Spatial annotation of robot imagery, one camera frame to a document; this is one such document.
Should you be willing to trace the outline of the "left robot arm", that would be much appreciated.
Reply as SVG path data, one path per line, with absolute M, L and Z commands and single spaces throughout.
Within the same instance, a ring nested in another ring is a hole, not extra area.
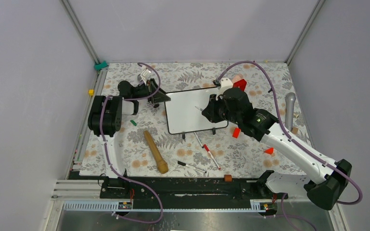
M 139 112 L 139 101 L 147 100 L 154 107 L 171 98 L 151 78 L 140 81 L 137 86 L 124 80 L 118 84 L 118 96 L 95 96 L 88 116 L 88 128 L 100 141 L 105 155 L 105 176 L 117 179 L 126 176 L 123 160 L 117 153 L 117 133 L 121 129 L 123 116 L 134 116 Z

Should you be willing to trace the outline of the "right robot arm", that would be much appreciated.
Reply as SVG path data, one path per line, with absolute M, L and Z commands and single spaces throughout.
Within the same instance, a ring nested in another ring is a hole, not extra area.
M 212 123 L 228 121 L 241 132 L 275 148 L 298 166 L 309 178 L 303 188 L 308 199 L 324 210 L 331 210 L 349 183 L 352 165 L 345 159 L 329 158 L 291 134 L 277 117 L 254 108 L 245 92 L 227 89 L 222 96 L 210 95 L 201 114 Z

